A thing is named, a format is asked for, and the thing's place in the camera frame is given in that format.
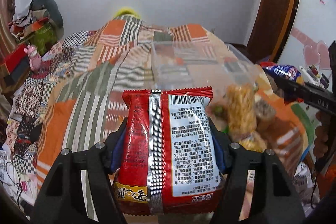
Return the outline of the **right hand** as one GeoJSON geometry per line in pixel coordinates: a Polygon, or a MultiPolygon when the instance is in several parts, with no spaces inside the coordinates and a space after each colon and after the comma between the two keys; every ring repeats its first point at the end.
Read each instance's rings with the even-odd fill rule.
{"type": "Polygon", "coordinates": [[[326,142],[329,139],[328,132],[333,117],[321,111],[319,111],[315,117],[319,122],[321,122],[321,124],[315,129],[316,138],[314,141],[313,154],[316,159],[320,159],[325,155],[325,153],[327,153],[328,150],[326,142]]]}

